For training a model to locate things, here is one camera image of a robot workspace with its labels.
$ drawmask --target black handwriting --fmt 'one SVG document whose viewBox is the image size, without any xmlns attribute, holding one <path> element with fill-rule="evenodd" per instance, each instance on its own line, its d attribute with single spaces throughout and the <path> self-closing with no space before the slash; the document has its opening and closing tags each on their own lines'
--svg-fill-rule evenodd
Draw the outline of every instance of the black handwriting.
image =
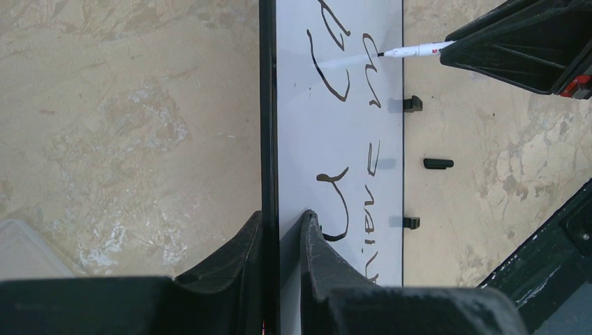
<svg viewBox="0 0 592 335">
<path fill-rule="evenodd" d="M 380 155 L 380 140 L 378 140 L 378 151 L 376 152 L 376 162 L 374 162 L 374 171 L 372 171 L 372 142 L 368 148 L 368 174 L 372 177 L 376 175 L 376 166 L 378 165 L 378 155 Z"/>
<path fill-rule="evenodd" d="M 374 51 L 376 51 L 376 54 L 378 54 L 378 49 L 376 48 L 376 43 L 374 43 L 374 39 L 372 38 L 372 36 L 370 36 L 367 33 L 363 33 L 362 34 L 362 42 L 364 43 L 364 48 L 366 49 L 366 54 L 368 55 L 368 60 L 370 61 L 370 64 L 366 64 L 366 81 L 368 82 L 368 86 L 370 87 L 370 91 L 372 91 L 372 94 L 374 95 L 374 99 L 370 100 L 369 104 L 370 106 L 375 105 L 378 108 L 382 108 L 382 105 L 380 104 L 380 101 L 378 100 L 378 97 L 376 96 L 376 92 L 374 92 L 374 89 L 372 88 L 372 85 L 370 84 L 370 79 L 368 79 L 368 70 L 373 70 L 375 73 L 378 73 L 378 70 L 376 70 L 376 67 L 374 66 L 374 62 L 372 61 L 372 57 L 370 57 L 370 53 L 368 52 L 368 47 L 366 46 L 366 39 L 369 39 L 370 41 L 372 41 L 372 45 L 374 45 Z"/>
<path fill-rule="evenodd" d="M 337 37 L 333 33 L 333 30 L 331 30 L 331 28 L 329 28 L 329 23 L 327 22 L 327 18 L 325 17 L 325 10 L 329 13 L 329 15 L 331 15 L 331 17 L 333 17 L 333 20 L 335 21 L 335 23 L 337 23 L 337 25 L 339 26 L 339 28 L 341 29 L 341 31 L 346 36 L 351 35 L 351 31 L 347 30 L 341 24 L 341 22 L 337 19 L 337 17 L 335 16 L 335 14 L 333 14 L 333 10 L 331 10 L 331 8 L 325 3 L 325 0 L 318 0 L 318 2 L 320 3 L 320 14 L 323 16 L 323 21 L 325 21 L 325 27 L 327 27 L 327 30 L 329 31 L 329 34 L 331 34 L 331 37 L 333 37 L 333 40 L 335 41 L 335 43 L 337 43 L 337 45 L 339 46 L 339 48 L 341 48 L 341 51 L 345 51 L 346 46 L 343 43 L 343 35 L 341 35 L 341 33 L 339 33 L 339 37 L 341 37 L 341 42 L 339 42 L 337 40 Z"/>
<path fill-rule="evenodd" d="M 317 181 L 324 181 L 327 183 L 331 183 L 331 185 L 333 185 L 333 188 L 335 188 L 335 191 L 337 192 L 337 194 L 339 194 L 339 197 L 341 198 L 341 202 L 343 203 L 343 208 L 346 209 L 346 230 L 344 232 L 342 232 L 341 234 L 335 235 L 335 236 L 323 233 L 323 238 L 325 238 L 325 241 L 336 242 L 340 239 L 343 239 L 348 234 L 348 228 L 350 225 L 350 214 L 348 211 L 348 205 L 346 204 L 346 199 L 343 197 L 343 194 L 341 194 L 341 191 L 339 190 L 339 188 L 336 185 L 336 182 L 340 181 L 341 178 L 343 178 L 346 175 L 346 173 L 348 173 L 348 170 L 349 170 L 349 167 L 346 167 L 346 169 L 340 175 L 338 175 L 336 177 L 329 177 L 324 173 L 316 176 Z"/>
<path fill-rule="evenodd" d="M 370 265 L 370 263 L 372 263 L 372 261 L 374 260 L 374 258 L 376 258 L 376 256 L 378 256 L 378 251 L 376 251 L 376 253 L 374 254 L 374 256 L 372 256 L 372 258 L 370 258 L 370 260 L 366 263 L 366 279 L 368 279 L 372 283 L 376 283 L 376 279 L 378 279 L 378 274 L 376 274 L 372 278 L 369 278 L 368 277 L 368 266 Z"/>
<path fill-rule="evenodd" d="M 364 185 L 364 187 L 366 187 L 366 192 L 368 192 L 370 195 L 370 200 L 364 201 L 364 207 L 372 206 L 374 204 L 374 196 L 372 193 L 370 193 L 367 185 Z M 365 230 L 368 234 L 370 234 L 371 232 L 374 232 L 374 220 L 372 219 L 372 215 L 370 215 L 368 209 L 364 208 L 364 211 L 366 212 L 366 216 L 364 217 Z"/>
<path fill-rule="evenodd" d="M 315 68 L 316 68 L 318 74 L 320 75 L 320 78 L 323 80 L 323 82 L 325 83 L 325 86 L 327 87 L 327 89 L 329 90 L 329 92 L 331 92 L 331 94 L 333 94 L 340 101 L 346 102 L 346 100 L 348 99 L 348 94 L 350 93 L 350 72 L 348 71 L 348 69 L 346 69 L 346 73 L 348 75 L 348 87 L 346 89 L 346 93 L 344 95 L 341 95 L 341 94 L 339 94 L 339 92 L 337 92 L 331 86 L 331 84 L 329 84 L 329 82 L 327 81 L 327 78 L 325 78 L 325 75 L 323 74 L 323 72 L 318 67 L 318 64 L 316 62 L 316 58 L 314 57 L 313 36 L 311 35 L 311 32 L 308 29 L 306 30 L 306 34 L 309 36 L 309 40 L 311 42 L 311 56 L 313 57 L 313 63 L 315 64 Z"/>
</svg>

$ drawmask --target marker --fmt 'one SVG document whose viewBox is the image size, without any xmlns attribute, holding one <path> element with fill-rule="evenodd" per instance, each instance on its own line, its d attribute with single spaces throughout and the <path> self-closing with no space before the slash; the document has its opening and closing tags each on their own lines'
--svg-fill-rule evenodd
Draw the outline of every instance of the marker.
<svg viewBox="0 0 592 335">
<path fill-rule="evenodd" d="M 412 47 L 396 47 L 393 50 L 381 52 L 378 54 L 379 57 L 421 57 L 421 56 L 433 56 L 441 54 L 442 49 L 448 45 L 453 44 L 454 41 L 439 42 L 439 43 L 427 43 L 414 45 Z"/>
</svg>

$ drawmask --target beige marble surface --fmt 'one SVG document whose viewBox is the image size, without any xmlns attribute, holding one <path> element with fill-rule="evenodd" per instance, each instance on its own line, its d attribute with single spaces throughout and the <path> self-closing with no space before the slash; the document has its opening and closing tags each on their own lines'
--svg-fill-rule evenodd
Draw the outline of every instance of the beige marble surface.
<svg viewBox="0 0 592 335">
<path fill-rule="evenodd" d="M 500 3 L 405 1 L 407 45 Z M 405 283 L 475 285 L 592 177 L 588 101 L 408 59 Z M 0 0 L 0 221 L 76 275 L 178 274 L 260 208 L 252 0 Z M 451 158 L 447 171 L 424 157 Z"/>
<path fill-rule="evenodd" d="M 0 1 L 0 221 L 179 274 L 260 208 L 254 1 Z"/>
<path fill-rule="evenodd" d="M 405 2 L 405 43 L 446 35 L 502 3 Z M 488 77 L 407 59 L 405 283 L 477 285 L 592 177 L 589 101 L 538 96 Z M 424 157 L 450 158 L 446 171 Z"/>
</svg>

